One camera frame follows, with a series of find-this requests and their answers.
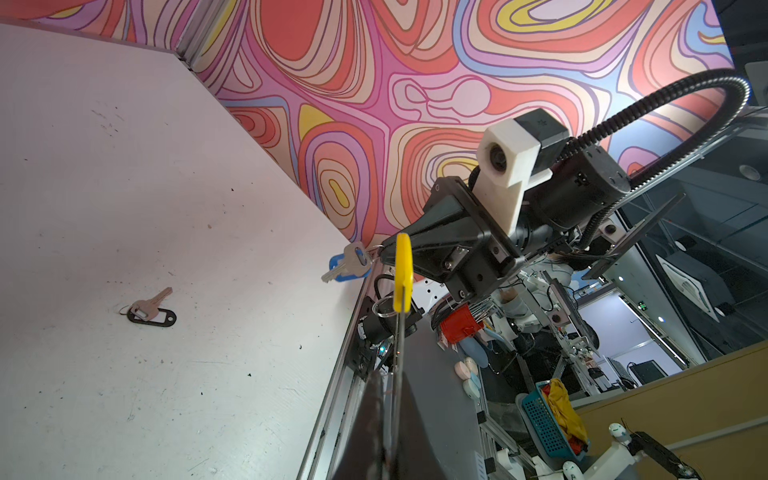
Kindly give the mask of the key with blue tag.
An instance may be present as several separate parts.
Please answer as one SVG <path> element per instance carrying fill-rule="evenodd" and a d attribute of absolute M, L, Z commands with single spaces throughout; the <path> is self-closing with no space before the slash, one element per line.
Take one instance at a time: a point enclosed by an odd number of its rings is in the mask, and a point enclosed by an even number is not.
<path fill-rule="evenodd" d="M 324 283 L 331 281 L 346 282 L 365 278 L 373 267 L 373 259 L 361 242 L 348 244 L 341 254 L 329 260 L 328 272 L 323 274 Z"/>

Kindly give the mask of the large keyring with yellow sleeve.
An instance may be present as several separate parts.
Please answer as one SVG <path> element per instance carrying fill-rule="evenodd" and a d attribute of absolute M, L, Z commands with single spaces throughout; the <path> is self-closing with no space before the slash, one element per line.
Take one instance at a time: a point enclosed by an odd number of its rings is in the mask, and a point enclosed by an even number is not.
<path fill-rule="evenodd" d="M 405 394 L 405 330 L 412 306 L 414 269 L 411 239 L 405 233 L 396 237 L 393 311 L 395 332 L 393 334 L 392 368 L 388 373 L 378 372 L 374 385 L 378 388 L 379 434 L 378 466 L 379 479 L 394 479 L 399 472 L 401 434 L 404 432 L 403 405 Z"/>

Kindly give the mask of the key with black tag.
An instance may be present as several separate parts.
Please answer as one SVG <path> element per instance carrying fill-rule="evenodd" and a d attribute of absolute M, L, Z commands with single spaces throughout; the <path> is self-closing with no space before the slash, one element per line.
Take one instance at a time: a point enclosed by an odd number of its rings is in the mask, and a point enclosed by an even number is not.
<path fill-rule="evenodd" d="M 170 328 L 177 322 L 177 314 L 162 307 L 162 302 L 173 293 L 172 287 L 166 287 L 148 300 L 137 300 L 122 309 L 119 314 L 131 323 L 139 325 Z"/>

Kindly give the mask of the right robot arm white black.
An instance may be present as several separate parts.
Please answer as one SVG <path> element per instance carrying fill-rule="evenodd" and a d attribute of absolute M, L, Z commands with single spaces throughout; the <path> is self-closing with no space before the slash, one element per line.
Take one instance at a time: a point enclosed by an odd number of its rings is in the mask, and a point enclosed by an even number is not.
<path fill-rule="evenodd" d="M 656 135 L 651 115 L 718 91 L 713 114 L 687 138 Z M 471 302 L 548 255 L 580 257 L 600 225 L 734 121 L 751 94 L 733 69 L 691 74 L 631 103 L 580 135 L 536 109 L 488 127 L 468 180 L 438 179 L 422 215 L 386 240 L 382 261 L 407 257 L 414 274 Z"/>

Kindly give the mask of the red object background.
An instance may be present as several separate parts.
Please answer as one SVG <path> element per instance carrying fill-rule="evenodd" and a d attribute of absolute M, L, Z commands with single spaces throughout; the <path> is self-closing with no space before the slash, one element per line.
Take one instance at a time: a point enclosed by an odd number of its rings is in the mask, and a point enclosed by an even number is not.
<path fill-rule="evenodd" d="M 449 345 L 473 337 L 483 329 L 483 324 L 475 319 L 468 305 L 453 310 L 439 324 L 442 337 Z"/>

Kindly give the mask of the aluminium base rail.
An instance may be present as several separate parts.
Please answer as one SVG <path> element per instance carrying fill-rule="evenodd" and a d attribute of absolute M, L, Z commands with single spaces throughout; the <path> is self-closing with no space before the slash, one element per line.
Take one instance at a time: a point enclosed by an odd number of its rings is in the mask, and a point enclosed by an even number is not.
<path fill-rule="evenodd" d="M 385 267 L 378 261 L 353 292 L 354 309 L 344 330 L 344 337 L 330 376 L 325 397 L 313 426 L 297 479 L 331 479 L 343 456 L 350 430 L 363 395 L 365 381 L 356 374 L 353 354 L 359 340 L 358 324 L 367 314 L 366 298 L 372 296 L 374 279 Z"/>

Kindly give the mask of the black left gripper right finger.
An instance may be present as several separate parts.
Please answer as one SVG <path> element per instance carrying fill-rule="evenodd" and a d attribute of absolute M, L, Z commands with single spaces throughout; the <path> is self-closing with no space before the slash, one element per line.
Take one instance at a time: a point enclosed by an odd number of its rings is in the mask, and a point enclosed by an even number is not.
<path fill-rule="evenodd" d="M 407 378 L 402 382 L 400 400 L 395 478 L 400 480 L 445 479 L 445 473 L 435 456 Z"/>

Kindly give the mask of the teal plastic basket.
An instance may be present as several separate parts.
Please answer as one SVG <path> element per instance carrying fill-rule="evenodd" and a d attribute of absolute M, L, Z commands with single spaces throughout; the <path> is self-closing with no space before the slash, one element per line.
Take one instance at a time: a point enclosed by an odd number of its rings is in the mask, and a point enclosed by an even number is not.
<path fill-rule="evenodd" d="M 580 463 L 585 458 L 588 447 L 579 453 L 572 449 L 543 392 L 543 388 L 549 384 L 549 381 L 537 382 L 533 391 L 518 395 L 518 408 L 537 450 L 543 457 L 553 461 Z"/>

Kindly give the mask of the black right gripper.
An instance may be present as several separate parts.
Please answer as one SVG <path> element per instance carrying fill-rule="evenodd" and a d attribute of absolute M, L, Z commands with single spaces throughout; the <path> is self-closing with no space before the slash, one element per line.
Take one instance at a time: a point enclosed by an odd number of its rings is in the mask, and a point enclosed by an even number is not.
<path fill-rule="evenodd" d="M 414 272 L 443 284 L 456 300 L 481 300 L 523 268 L 525 257 L 458 177 L 433 185 L 423 215 L 383 241 L 379 258 L 396 261 L 397 238 L 410 239 Z"/>

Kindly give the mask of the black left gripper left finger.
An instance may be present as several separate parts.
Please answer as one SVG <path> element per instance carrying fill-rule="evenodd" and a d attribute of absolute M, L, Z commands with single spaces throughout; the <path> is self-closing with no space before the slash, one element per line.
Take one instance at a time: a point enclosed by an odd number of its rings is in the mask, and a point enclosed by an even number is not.
<path fill-rule="evenodd" d="M 375 373 L 366 383 L 333 479 L 390 477 L 390 375 Z"/>

